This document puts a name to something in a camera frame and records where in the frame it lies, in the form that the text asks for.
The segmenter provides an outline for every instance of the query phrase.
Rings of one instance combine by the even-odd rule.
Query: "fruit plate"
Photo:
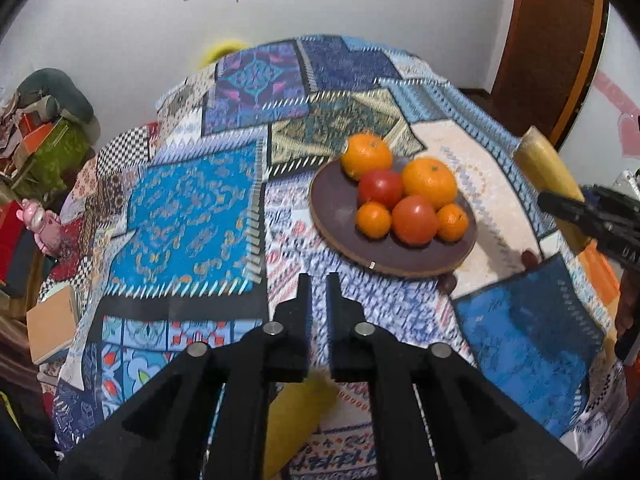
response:
[[[476,243],[476,218],[461,193],[456,203],[469,217],[462,239],[448,243],[435,238],[419,248],[404,245],[393,233],[382,240],[365,237],[356,227],[357,202],[358,183],[344,174],[340,160],[320,168],[309,192],[314,224],[330,247],[367,269],[402,278],[437,276],[459,267]]]

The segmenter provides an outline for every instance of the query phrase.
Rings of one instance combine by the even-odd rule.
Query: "red tomato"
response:
[[[391,228],[400,241],[411,247],[427,244],[438,232],[438,219],[429,202],[420,195],[403,198],[391,212]]]
[[[373,170],[365,173],[358,184],[358,203],[379,202],[389,210],[400,202],[402,177],[391,170]]]

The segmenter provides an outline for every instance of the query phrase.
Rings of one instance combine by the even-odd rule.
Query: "metal screw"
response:
[[[279,323],[277,321],[270,321],[268,323],[265,323],[262,326],[262,329],[269,335],[278,335],[284,330],[284,327],[282,326],[282,323]]]
[[[187,346],[187,354],[191,357],[202,357],[207,353],[207,345],[205,345],[202,341],[198,341],[197,343],[191,343]]]
[[[451,355],[451,347],[446,343],[434,343],[431,345],[431,353],[440,359],[446,359]]]
[[[356,334],[363,336],[371,335],[376,331],[376,327],[366,321],[359,322],[353,329]]]

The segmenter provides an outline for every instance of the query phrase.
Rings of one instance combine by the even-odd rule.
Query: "round table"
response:
[[[620,370],[592,367],[610,319],[512,161],[517,139],[423,60],[357,38],[279,41],[224,57],[157,108],[157,123],[85,165],[61,214],[78,243],[40,298],[70,283],[84,312],[54,402],[63,450],[189,343],[233,343],[267,321],[300,272],[312,277],[314,366],[328,358],[324,277],[338,272],[367,320],[411,344],[447,342],[557,437],[596,420],[590,396],[623,388]],[[314,173],[365,130],[454,171],[478,242],[452,294],[359,267],[316,232]],[[527,272],[525,250],[542,261]],[[292,478],[375,474],[368,395],[340,386]]]

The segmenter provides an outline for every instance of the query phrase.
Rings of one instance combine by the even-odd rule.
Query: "black handle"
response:
[[[638,358],[640,351],[640,298],[634,305],[634,323],[616,342],[616,357],[625,365],[631,366]]]

